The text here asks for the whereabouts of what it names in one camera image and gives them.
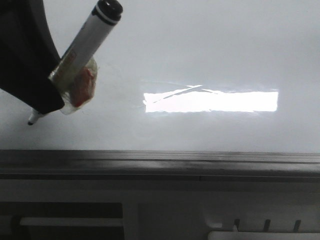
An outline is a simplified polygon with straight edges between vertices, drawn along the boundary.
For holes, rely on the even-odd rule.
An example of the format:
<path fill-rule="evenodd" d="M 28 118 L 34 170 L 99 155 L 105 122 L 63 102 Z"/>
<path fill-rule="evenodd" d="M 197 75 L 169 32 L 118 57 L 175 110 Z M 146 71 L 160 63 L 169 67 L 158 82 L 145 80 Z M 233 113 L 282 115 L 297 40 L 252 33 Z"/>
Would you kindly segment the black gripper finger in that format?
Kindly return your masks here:
<path fill-rule="evenodd" d="M 60 56 L 41 0 L 0 2 L 0 88 L 41 114 L 64 101 L 49 79 Z"/>

